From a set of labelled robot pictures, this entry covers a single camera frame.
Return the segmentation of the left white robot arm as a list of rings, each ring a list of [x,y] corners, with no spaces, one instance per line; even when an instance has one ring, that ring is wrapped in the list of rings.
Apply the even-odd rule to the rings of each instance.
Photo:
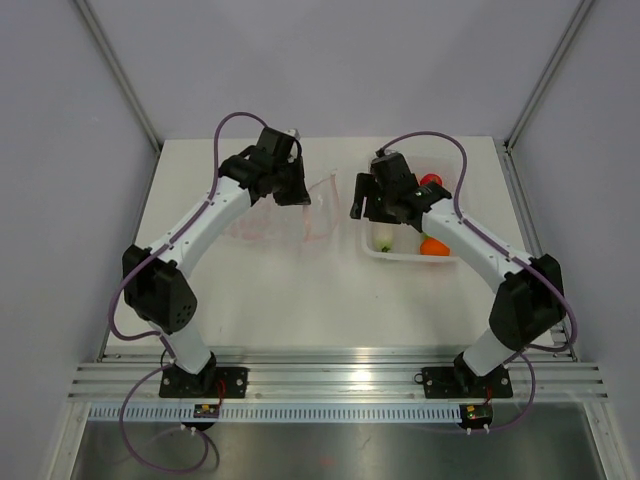
[[[203,398],[215,390],[217,360],[195,324],[198,300],[189,280],[223,231],[266,197],[283,207],[311,202],[297,130],[263,128],[255,144],[221,163],[200,202],[162,239],[123,254],[124,301],[172,357],[162,396]]]

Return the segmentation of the clear zip top bag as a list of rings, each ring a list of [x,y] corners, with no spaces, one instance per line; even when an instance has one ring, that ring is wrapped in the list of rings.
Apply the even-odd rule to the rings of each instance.
[[[223,238],[292,246],[326,240],[338,225],[337,171],[314,170],[308,180],[309,205],[281,207],[272,197],[261,199],[224,230]]]

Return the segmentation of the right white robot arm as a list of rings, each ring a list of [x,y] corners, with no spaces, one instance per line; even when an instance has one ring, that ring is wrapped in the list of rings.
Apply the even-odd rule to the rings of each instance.
[[[452,367],[455,387],[463,395],[478,395],[499,367],[568,312],[557,260],[511,250],[474,225],[446,188],[436,182],[420,184],[400,153],[374,159],[368,172],[357,175],[350,215],[356,220],[408,225],[440,241],[489,286],[494,300],[488,327]]]

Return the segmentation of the orange carrot with green top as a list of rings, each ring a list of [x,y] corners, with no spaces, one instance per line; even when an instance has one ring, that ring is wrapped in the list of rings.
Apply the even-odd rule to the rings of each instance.
[[[421,255],[438,257],[447,257],[450,255],[450,248],[436,238],[427,234],[422,234],[421,237],[422,242],[419,248]]]

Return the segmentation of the white radish with leaves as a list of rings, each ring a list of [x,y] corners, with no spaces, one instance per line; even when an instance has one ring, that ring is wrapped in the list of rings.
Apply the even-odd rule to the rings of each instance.
[[[394,246],[394,226],[386,223],[374,223],[372,225],[372,245],[378,252],[388,253]]]

